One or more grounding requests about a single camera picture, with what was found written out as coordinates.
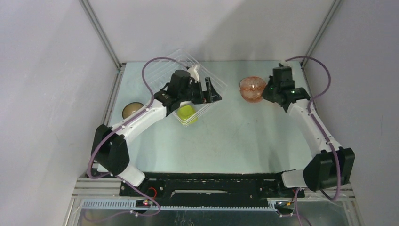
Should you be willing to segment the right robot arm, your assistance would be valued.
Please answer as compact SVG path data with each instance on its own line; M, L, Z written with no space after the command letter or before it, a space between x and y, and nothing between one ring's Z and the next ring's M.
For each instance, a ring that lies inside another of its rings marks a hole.
M304 169L283 172L282 179L273 185L275 194L285 197L293 187L307 187L315 192L348 184L355 153L329 133L306 89L295 86L291 67L273 68L262 97L277 103L297 123L312 157Z

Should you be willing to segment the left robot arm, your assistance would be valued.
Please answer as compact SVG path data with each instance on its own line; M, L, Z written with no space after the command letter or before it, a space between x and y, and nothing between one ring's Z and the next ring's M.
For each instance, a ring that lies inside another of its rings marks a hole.
M96 161L109 174L131 184L130 189L137 196L147 194L149 184L144 180L145 174L130 161L129 143L181 106L211 104L222 100L210 77L205 78L205 86L203 89L198 72L193 67L176 70L170 81L137 112L111 127L104 124L97 127L90 160Z

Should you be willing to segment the blue patterned bowl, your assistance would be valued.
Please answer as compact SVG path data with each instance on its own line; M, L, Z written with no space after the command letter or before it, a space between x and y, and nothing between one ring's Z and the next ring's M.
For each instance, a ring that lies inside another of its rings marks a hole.
M239 92L245 101L258 103L263 100L262 94L266 85L266 81L260 77L246 77L239 83Z

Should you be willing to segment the dark bowl beige inside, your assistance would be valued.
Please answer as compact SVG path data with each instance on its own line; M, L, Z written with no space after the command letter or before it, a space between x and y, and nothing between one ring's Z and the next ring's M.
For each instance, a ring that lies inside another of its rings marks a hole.
M122 118L126 119L130 115L140 110L144 105L140 102L132 102L127 104L122 110Z

